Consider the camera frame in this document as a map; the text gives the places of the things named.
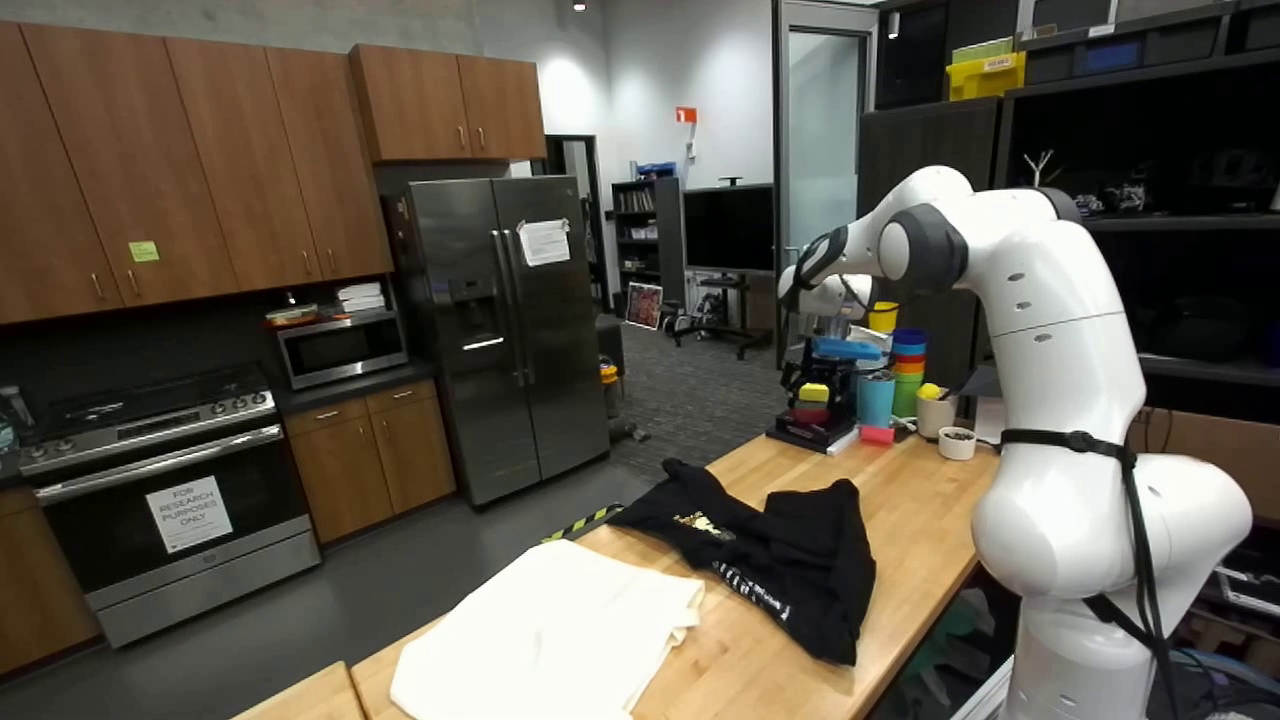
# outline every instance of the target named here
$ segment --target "white cloth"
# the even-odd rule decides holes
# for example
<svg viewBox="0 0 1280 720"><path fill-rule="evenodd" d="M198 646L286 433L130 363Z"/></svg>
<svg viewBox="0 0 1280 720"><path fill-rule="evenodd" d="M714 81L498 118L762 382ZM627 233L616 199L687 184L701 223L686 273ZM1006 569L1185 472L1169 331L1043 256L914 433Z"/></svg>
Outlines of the white cloth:
<svg viewBox="0 0 1280 720"><path fill-rule="evenodd" d="M405 642L392 701L417 720L632 716L696 625L701 590L701 579L548 541Z"/></svg>

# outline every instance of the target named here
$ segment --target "oven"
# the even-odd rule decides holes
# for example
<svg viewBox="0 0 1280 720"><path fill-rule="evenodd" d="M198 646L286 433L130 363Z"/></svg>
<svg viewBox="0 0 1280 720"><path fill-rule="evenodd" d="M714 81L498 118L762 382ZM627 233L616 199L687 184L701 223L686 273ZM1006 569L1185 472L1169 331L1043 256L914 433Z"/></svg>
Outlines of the oven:
<svg viewBox="0 0 1280 720"><path fill-rule="evenodd" d="M320 562L314 515L258 372L209 372L71 403L22 472L112 646Z"/></svg>

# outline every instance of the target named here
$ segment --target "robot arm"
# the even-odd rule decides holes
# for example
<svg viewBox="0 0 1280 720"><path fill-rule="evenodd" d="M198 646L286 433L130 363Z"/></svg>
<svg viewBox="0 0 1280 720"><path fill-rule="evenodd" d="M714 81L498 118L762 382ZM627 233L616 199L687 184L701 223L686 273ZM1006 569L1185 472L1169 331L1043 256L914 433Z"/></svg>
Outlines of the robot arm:
<svg viewBox="0 0 1280 720"><path fill-rule="evenodd" d="M1006 415L1021 433L1000 448L971 527L981 562L1021 595L1006 716L1139 720L1151 652L1091 599L1129 618L1156 611L1151 632L1178 629L1245 541L1254 506L1211 464L1129 464L1123 433L1149 390L1139 354L1097 239L1065 214L1065 195L971 193L951 167L920 167L865 218L816 235L780 274L780 300L796 308L804 286L841 273L981 294Z"/></svg>

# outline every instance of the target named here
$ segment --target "oven door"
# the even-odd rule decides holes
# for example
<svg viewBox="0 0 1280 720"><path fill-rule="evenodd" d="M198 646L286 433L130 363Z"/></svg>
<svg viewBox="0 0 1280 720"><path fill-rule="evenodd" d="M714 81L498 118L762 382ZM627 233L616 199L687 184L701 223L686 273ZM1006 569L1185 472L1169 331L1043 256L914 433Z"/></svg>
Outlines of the oven door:
<svg viewBox="0 0 1280 720"><path fill-rule="evenodd" d="M35 488L93 608L314 541L281 424L239 426Z"/></svg>

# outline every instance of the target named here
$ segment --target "stainless steel refrigerator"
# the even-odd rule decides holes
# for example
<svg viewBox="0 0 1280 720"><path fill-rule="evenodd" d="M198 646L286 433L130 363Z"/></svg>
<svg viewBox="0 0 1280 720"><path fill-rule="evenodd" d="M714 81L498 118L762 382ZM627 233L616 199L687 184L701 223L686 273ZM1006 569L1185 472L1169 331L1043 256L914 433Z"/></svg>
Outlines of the stainless steel refrigerator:
<svg viewBox="0 0 1280 720"><path fill-rule="evenodd" d="M608 450L570 175L409 181L390 204L409 331L441 368L453 464L492 502Z"/></svg>

